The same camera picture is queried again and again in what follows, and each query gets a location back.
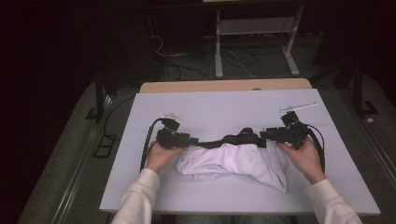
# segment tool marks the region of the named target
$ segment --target dark background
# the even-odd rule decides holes
[[[87,10],[150,4],[105,0],[6,0],[0,4],[0,211],[6,223],[17,222],[79,96],[99,70],[106,73],[106,88],[113,92],[121,82],[134,85],[155,80],[150,30],[175,43],[214,34],[210,10],[179,11],[173,16],[157,13],[155,17]],[[392,10],[387,1],[313,1],[305,6],[299,33],[325,32],[315,63],[331,66],[344,57],[357,57],[396,105]],[[238,11],[238,16],[255,15],[253,9]],[[150,16],[155,18],[155,27],[149,29]],[[191,24],[197,29],[185,32]]]

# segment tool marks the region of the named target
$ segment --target person's right hand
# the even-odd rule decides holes
[[[310,137],[307,136],[304,139],[303,145],[298,150],[285,143],[276,142],[276,145],[286,152],[297,170],[301,171],[311,184],[326,179],[326,175],[320,166],[317,149]]]

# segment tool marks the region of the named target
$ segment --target white sleeve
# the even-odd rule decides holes
[[[114,224],[149,224],[160,178],[150,169],[143,169],[137,180],[124,191]]]
[[[328,179],[310,186],[304,192],[314,206],[320,224],[361,223],[347,199],[338,193]]]

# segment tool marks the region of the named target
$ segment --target table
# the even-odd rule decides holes
[[[191,133],[202,141],[212,141],[217,140],[214,136],[222,137],[244,127],[257,132],[263,127],[282,126],[280,107],[316,101],[317,106],[297,114],[301,121],[320,129],[325,138],[327,176],[346,195],[358,214],[379,214],[318,91],[311,89],[306,79],[147,83],[141,92],[134,100],[101,210],[115,212],[119,208],[123,191],[138,177],[149,125],[161,114],[181,116],[180,132]],[[285,170],[289,189],[283,194],[243,175],[227,174],[212,181],[196,181],[189,175],[180,175],[174,167],[176,162],[172,161],[160,175],[162,183],[154,213],[300,215],[313,212],[302,194],[309,183],[291,163]]]

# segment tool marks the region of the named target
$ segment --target black strap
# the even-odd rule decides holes
[[[257,147],[266,147],[266,141],[260,138],[257,134],[253,133],[253,130],[251,128],[244,128],[237,135],[225,135],[219,141],[199,142],[197,146],[211,149],[215,147],[221,147],[221,145],[224,143],[232,144],[235,146],[244,144],[255,144],[257,145]]]

